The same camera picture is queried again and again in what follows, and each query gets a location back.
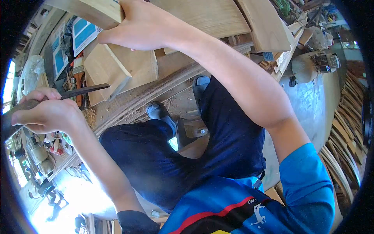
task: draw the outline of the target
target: wooden handle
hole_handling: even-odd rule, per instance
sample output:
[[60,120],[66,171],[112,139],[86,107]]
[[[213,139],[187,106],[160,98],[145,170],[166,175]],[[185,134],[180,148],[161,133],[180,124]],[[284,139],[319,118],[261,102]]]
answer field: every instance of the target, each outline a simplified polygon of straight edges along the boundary
[[18,130],[20,130],[23,127],[21,125],[12,126],[13,113],[18,110],[30,110],[36,107],[37,105],[39,105],[40,103],[41,101],[31,99],[11,108],[9,111],[7,111],[5,114],[1,116],[1,118],[3,119],[3,126],[1,129],[1,133],[4,136],[4,140],[11,138]]

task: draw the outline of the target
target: shirt logo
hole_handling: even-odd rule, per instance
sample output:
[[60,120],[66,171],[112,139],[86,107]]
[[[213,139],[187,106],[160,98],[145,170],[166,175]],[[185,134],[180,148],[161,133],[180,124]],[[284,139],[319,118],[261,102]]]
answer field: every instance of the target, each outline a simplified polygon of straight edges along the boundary
[[260,209],[261,208],[265,208],[265,206],[263,206],[261,203],[257,204],[256,206],[253,207],[253,210],[255,212],[255,215],[256,215],[256,219],[257,219],[257,222],[254,223],[254,224],[251,224],[252,225],[256,225],[256,224],[259,224],[259,223],[266,223],[266,218],[265,216],[261,216],[260,215]]

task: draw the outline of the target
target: poster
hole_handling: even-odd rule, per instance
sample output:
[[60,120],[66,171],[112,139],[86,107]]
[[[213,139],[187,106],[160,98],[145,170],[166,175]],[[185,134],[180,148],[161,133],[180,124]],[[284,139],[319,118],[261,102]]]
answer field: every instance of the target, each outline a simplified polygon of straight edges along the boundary
[[92,23],[76,18],[73,22],[73,51],[74,57],[93,41],[102,29]]

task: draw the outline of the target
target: red stripe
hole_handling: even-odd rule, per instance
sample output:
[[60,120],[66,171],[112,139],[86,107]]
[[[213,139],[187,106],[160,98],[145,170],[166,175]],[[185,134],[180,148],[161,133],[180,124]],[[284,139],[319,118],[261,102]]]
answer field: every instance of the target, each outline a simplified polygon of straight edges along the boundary
[[220,217],[224,217],[225,215],[227,215],[232,209],[235,209],[235,208],[238,208],[238,207],[241,207],[243,206],[245,203],[247,203],[250,199],[253,199],[254,197],[250,196],[250,197],[247,197],[245,198],[243,201],[239,202],[239,203],[236,203],[236,204],[231,204],[229,206],[226,206],[221,212],[219,213],[213,213],[213,212],[202,212],[202,213],[198,213],[198,214],[195,214],[193,216],[190,216],[188,217],[185,221],[183,221],[183,223],[181,224],[181,226],[175,230],[174,232],[171,232],[170,234],[180,234],[186,227],[190,226],[191,224],[195,223],[196,221],[202,219],[202,218],[205,218],[205,217],[208,217],[208,216],[220,216]]

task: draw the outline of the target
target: wood shavings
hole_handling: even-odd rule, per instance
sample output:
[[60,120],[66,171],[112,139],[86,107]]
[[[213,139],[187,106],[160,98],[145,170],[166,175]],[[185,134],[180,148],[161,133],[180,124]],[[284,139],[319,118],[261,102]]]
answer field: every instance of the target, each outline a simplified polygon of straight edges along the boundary
[[82,111],[88,126],[90,126],[91,130],[94,130],[96,127],[96,113],[94,108],[89,108],[87,110]]

